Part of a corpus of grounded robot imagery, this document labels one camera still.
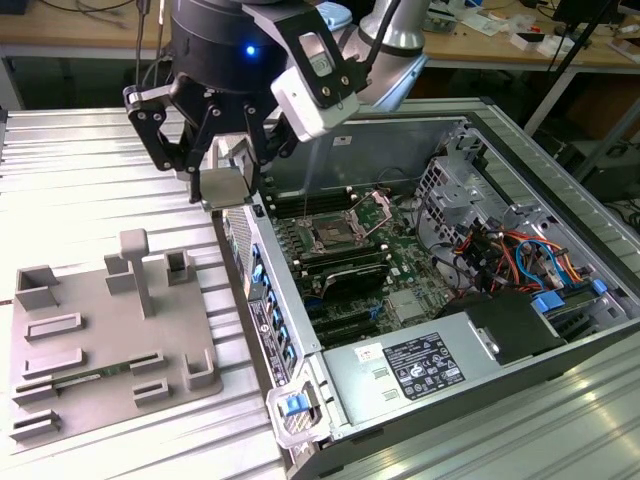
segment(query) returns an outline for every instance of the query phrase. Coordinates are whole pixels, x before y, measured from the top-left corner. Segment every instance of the metal slotted surface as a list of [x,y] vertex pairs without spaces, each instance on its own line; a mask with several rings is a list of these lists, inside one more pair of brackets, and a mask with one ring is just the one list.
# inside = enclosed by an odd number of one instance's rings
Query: metal slotted surface
[[[175,139],[182,121],[171,112],[165,127]],[[219,395],[16,455],[0,431],[0,477],[87,466],[87,478],[284,478],[210,217],[188,203],[184,183],[153,167],[123,111],[10,114],[0,145],[0,301],[13,296],[15,268],[103,268],[115,235],[144,227],[151,258],[174,248],[194,257],[224,383]],[[9,351],[11,309],[0,306],[0,352]],[[2,404],[7,370],[0,363]],[[5,430],[10,419],[1,412]]]
[[[409,104],[416,111],[476,112],[605,243],[620,252],[631,249],[621,258],[640,272],[635,237],[593,198],[578,194],[573,180],[498,109],[477,99]],[[177,114],[170,113],[168,123],[175,138]],[[109,229],[145,226],[152,256],[186,247],[196,260],[224,390],[14,456],[0,431],[0,478],[57,477],[79,468],[90,469],[82,473],[87,478],[284,478],[208,217],[188,204],[182,183],[151,167],[123,111],[11,114],[4,146],[1,140],[0,123],[0,301],[12,296],[14,264],[50,263],[58,274],[97,268],[102,255],[115,249],[116,232]],[[520,183],[502,162],[491,157],[489,162],[514,201],[534,199],[509,187],[509,179],[514,187]],[[11,308],[0,306],[0,352],[9,349]],[[0,362],[0,403],[7,401],[6,370]],[[636,335],[561,378],[330,478],[640,478],[639,392]],[[7,423],[0,418],[2,428]]]

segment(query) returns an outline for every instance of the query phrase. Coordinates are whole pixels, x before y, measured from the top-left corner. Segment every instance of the workbench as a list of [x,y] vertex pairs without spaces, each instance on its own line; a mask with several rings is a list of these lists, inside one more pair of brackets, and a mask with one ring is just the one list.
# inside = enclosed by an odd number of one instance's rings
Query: workbench
[[[420,108],[437,110],[443,103],[477,113],[505,141],[522,134],[504,113],[479,99],[423,101]],[[46,263],[60,276],[101,268],[102,256],[116,248],[117,232],[128,228],[148,231],[151,258],[176,248],[194,258],[224,390],[15,455],[4,430],[9,419],[0,417],[0,477],[58,478],[73,472],[72,477],[86,478],[199,478],[206,472],[212,479],[284,480],[285,461],[262,400],[259,365],[241,328],[242,309],[234,300],[224,244],[211,216],[188,203],[185,184],[172,172],[156,170],[124,109],[6,113],[0,112],[0,415],[6,411],[2,404],[10,401],[6,359],[15,268]],[[179,114],[170,110],[165,126],[175,141],[182,129]],[[623,248],[624,239],[615,236],[625,227],[613,214],[605,211],[596,218],[592,197],[562,188],[541,149],[529,150],[525,158],[612,251],[636,262],[633,269],[640,272],[633,252]],[[83,227],[84,233],[73,241],[56,237],[67,224]],[[104,231],[113,236],[96,233]],[[561,378],[329,478],[630,478],[639,471],[639,386],[640,336],[635,335]]]
[[[537,10],[525,8],[518,1],[487,0],[485,7],[487,10],[495,8],[506,16],[518,13],[535,15],[537,25],[545,33],[551,33],[556,25]],[[122,15],[118,21],[124,23],[126,29],[92,20],[78,13],[62,12],[38,1],[31,2],[24,16],[0,16],[0,104],[9,109],[21,108],[19,92],[14,88],[10,69],[7,68],[7,58],[135,58],[137,11],[134,4],[122,7],[120,11]],[[167,6],[163,37],[165,42],[171,38],[169,11]],[[153,2],[142,41],[143,59],[155,56],[157,19],[158,2]],[[455,33],[451,35],[428,32],[424,35],[424,52],[430,59],[427,63],[430,68],[546,71],[550,62],[550,59],[537,52],[519,50],[509,42],[507,34],[499,33],[489,37],[462,24],[458,24]],[[593,44],[578,54],[541,103],[525,127],[527,133],[532,134],[537,129],[577,73],[640,74],[640,65],[607,46],[610,37],[592,35],[592,40]]]

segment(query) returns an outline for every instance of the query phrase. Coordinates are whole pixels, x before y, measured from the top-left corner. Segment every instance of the power supply label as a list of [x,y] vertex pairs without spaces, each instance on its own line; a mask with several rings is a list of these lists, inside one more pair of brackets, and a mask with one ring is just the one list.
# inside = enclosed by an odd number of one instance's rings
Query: power supply label
[[385,348],[383,352],[409,400],[464,381],[462,371],[437,332]]

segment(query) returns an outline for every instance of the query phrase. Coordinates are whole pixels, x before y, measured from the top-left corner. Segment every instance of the desk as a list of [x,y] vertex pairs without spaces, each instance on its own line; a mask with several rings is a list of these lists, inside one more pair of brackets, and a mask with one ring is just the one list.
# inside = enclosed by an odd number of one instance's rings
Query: desk
[[[487,9],[495,7],[498,12],[507,16],[517,13],[535,15],[538,18],[537,25],[543,32],[551,33],[553,30],[554,22],[517,1],[498,8],[505,5],[505,2],[507,0],[486,0],[485,4]],[[154,58],[155,55],[158,2],[153,3],[142,42],[142,57],[145,59]],[[28,13],[22,17],[0,16],[0,60],[21,56],[133,59],[137,30],[136,9],[131,4],[120,10],[123,12],[120,21],[128,27],[126,29],[77,13],[61,12],[33,1]],[[167,19],[169,10],[167,8],[165,12]],[[166,40],[170,38],[170,32],[170,23],[166,22]],[[562,75],[527,124],[527,133],[532,134],[537,129],[577,73],[640,74],[640,65],[607,46],[609,39],[592,35],[593,44],[580,52]],[[425,33],[425,40],[424,52],[430,58],[427,66],[431,68],[545,71],[550,62],[550,59],[537,52],[523,52],[511,45],[506,34],[488,37],[462,24],[456,28],[456,34]],[[0,96],[0,104],[4,108],[20,108],[19,93],[12,87],[11,76],[6,68],[0,68],[0,95],[3,91],[8,98]]]
[[[505,2],[506,0],[488,0],[484,3],[487,10],[491,10],[492,7],[505,5]],[[553,33],[553,28],[557,25],[539,11],[526,8],[518,1],[504,8],[496,8],[496,12],[507,17],[516,14],[533,15],[537,18],[536,25],[543,33]],[[432,68],[546,71],[551,61],[538,52],[523,52],[516,48],[510,43],[508,34],[498,33],[489,37],[462,24],[458,24],[455,33],[451,35],[425,32],[424,36],[424,52],[430,59],[427,67]],[[640,75],[639,64],[616,53],[607,45],[611,37],[594,34],[591,35],[591,40],[593,43],[578,53],[525,125],[524,130],[529,135],[533,135],[538,129],[576,74]],[[556,60],[556,66],[560,62],[561,59]]]

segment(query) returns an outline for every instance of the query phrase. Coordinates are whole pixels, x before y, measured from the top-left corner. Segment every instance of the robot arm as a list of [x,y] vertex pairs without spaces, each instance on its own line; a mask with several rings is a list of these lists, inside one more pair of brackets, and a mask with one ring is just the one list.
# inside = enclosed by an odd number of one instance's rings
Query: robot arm
[[[373,14],[363,19],[366,31],[341,45],[349,53],[345,59],[334,38],[345,33],[332,35],[317,9],[302,0],[173,2],[175,79],[153,90],[127,87],[129,120],[159,170],[190,175],[191,202],[202,200],[200,164],[213,138],[248,133],[251,151],[241,167],[252,195],[262,166],[276,156],[289,156],[299,140],[320,136],[356,113],[356,94],[370,90],[367,76],[377,68],[378,51],[381,58],[397,57],[398,47],[388,43],[406,38],[398,30],[406,27],[407,7],[424,4],[426,10],[428,2],[402,3],[396,12],[400,0],[379,0]],[[416,16],[411,21],[416,23]],[[380,30],[384,37],[377,35]],[[421,55],[422,45],[413,47],[408,55],[400,52],[402,62]],[[283,115],[267,134],[264,121],[278,105]],[[168,106],[185,118],[178,143],[160,129]]]

